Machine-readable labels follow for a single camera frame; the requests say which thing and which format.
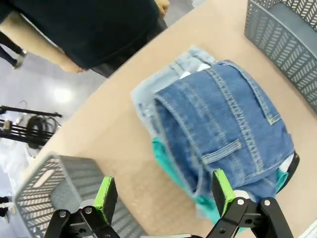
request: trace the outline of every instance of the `teal clothing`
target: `teal clothing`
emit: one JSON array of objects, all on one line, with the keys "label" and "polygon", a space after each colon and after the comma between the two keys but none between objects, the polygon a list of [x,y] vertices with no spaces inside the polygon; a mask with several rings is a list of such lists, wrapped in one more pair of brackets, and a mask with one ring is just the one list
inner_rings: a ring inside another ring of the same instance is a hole
[{"label": "teal clothing", "polygon": [[[157,138],[154,138],[152,140],[152,148],[153,148],[153,152],[154,152],[154,156],[155,156],[156,161],[163,168],[165,173],[167,173],[170,176],[170,178],[178,186],[180,186],[189,196],[191,196],[190,192],[186,190],[185,185],[183,184],[182,180],[179,178],[172,163],[170,162],[170,160],[167,156],[165,146]],[[276,192],[278,192],[280,190],[280,188],[283,186],[287,177],[288,177],[288,173],[284,173],[280,169],[277,170],[277,172],[276,172],[276,178],[277,178]],[[206,215],[206,217],[211,219],[211,221],[214,224],[220,219],[220,215],[218,213],[216,203],[211,197],[195,196],[195,197],[192,197],[192,199],[195,201],[196,206],[199,207],[203,211],[203,213]]]}]

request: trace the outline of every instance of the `black pants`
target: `black pants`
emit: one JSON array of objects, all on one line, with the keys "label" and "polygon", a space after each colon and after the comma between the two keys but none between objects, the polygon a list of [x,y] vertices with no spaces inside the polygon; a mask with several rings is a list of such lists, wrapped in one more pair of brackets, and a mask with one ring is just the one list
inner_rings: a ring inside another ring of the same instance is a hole
[{"label": "black pants", "polygon": [[[22,54],[23,50],[13,43],[4,33],[0,32],[0,44],[9,47],[12,51],[18,55]],[[15,66],[17,60],[12,58],[1,46],[0,46],[0,57],[8,61],[12,66]]]},{"label": "black pants", "polygon": [[104,63],[93,67],[92,70],[108,78],[117,69],[119,69],[125,62],[127,62],[135,53],[137,53],[143,46],[150,42],[155,36],[159,35],[162,31],[167,28],[167,25],[163,18],[159,17],[155,26],[149,31],[136,39],[131,45],[120,50],[117,54],[109,59],[105,60]]},{"label": "black pants", "polygon": [[[8,197],[0,197],[0,204],[1,204],[1,203],[7,203],[7,202],[9,202]],[[7,211],[8,211],[8,208],[7,208],[7,207],[5,207],[5,208],[0,208],[0,217],[4,217],[5,214],[7,213]]]}]

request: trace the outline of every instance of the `stack of clothes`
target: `stack of clothes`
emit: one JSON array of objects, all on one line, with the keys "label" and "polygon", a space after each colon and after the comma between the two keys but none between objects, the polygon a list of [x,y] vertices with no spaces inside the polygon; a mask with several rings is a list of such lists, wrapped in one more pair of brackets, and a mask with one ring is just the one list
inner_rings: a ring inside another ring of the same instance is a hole
[{"label": "stack of clothes", "polygon": [[237,196],[255,202],[275,197],[296,170],[281,116],[234,62],[192,46],[131,96],[157,162],[214,223],[214,170],[224,170]]}]

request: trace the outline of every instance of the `basket handle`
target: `basket handle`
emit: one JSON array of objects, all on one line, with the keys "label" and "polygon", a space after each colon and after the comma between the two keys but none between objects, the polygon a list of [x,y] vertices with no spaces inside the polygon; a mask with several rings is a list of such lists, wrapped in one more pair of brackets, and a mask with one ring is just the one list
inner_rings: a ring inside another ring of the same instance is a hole
[{"label": "basket handle", "polygon": [[48,180],[52,174],[54,174],[55,170],[47,170],[41,177],[39,180],[37,180],[37,182],[33,185],[34,188],[40,187],[42,186],[46,180]]}]

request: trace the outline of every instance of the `gray plastic basket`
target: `gray plastic basket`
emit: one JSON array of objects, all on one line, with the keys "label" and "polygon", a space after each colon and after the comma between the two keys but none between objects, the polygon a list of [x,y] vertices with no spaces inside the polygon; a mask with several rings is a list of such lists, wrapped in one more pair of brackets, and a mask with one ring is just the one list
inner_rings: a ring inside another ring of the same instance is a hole
[{"label": "gray plastic basket", "polygon": [[[57,209],[76,212],[95,199],[104,174],[92,159],[50,155],[17,192],[15,204],[31,237],[42,238]],[[118,198],[112,227],[121,238],[146,235]]]},{"label": "gray plastic basket", "polygon": [[317,113],[317,0],[249,0],[245,36]]}]

